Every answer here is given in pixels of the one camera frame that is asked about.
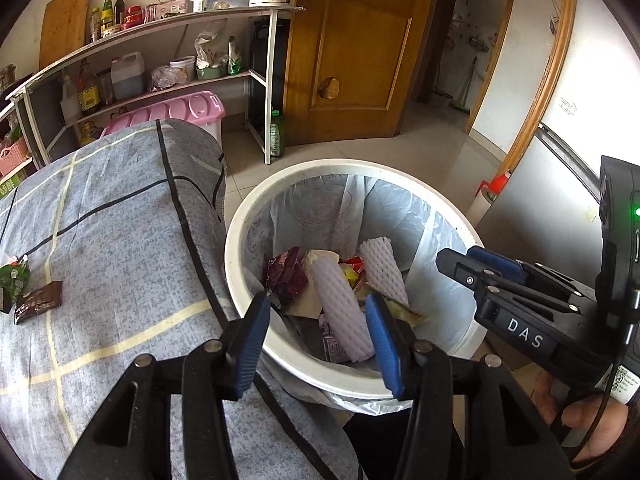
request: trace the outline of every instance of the refrigerator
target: refrigerator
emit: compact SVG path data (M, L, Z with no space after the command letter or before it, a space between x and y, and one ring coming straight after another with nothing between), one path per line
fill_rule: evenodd
M640 165L640 60L602 0L577 0L542 123L476 230L485 246L593 286L602 259L600 157Z

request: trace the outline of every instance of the red jar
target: red jar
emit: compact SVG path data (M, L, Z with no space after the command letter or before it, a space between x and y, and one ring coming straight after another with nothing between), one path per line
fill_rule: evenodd
M122 22L122 28L131 28L136 25L142 25L144 23L144 18L142 16L142 7L139 5L129 7L127 9L127 13L124 17L124 21Z

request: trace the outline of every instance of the white trash can rim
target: white trash can rim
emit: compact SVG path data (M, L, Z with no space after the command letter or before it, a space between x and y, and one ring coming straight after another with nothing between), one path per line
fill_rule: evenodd
M296 164L271 175L258 184L242 201L229 226L225 244L226 281L231 299L241 316L244 316L252 300L242 272L244 240L252 224L248 219L254 218L269 200L293 184L327 174L369 176L402 187L433 205L454 227L467 247L482 246L471 224L447 198L402 171L373 162L348 158L328 158ZM470 358L485 335L486 330L472 320L465 336L452 354ZM354 375L333 368L330 364L296 348L271 328L267 331L262 348L285 370L321 390L354 399L391 399L393 397L385 388L382 378Z

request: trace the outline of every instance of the pink lid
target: pink lid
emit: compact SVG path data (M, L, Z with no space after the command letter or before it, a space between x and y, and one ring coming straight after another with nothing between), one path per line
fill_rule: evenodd
M217 95L208 90L167 99L114 118L102 136L114 134L136 124L156 119L181 119L192 124L209 124L225 116L225 107Z

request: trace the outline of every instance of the human hand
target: human hand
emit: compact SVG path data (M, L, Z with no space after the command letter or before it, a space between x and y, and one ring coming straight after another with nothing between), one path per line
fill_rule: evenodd
M552 375L540 370L531 395L533 404L547 424L551 424L560 411L558 403L549 393L553 382ZM602 395L587 397L567 406L562 412L562 423L569 428L588 429L596 417ZM627 415L628 406L610 398L598 426L587 444L578 453L575 461L581 462L596 458L607 452L619 439L622 430L625 429Z

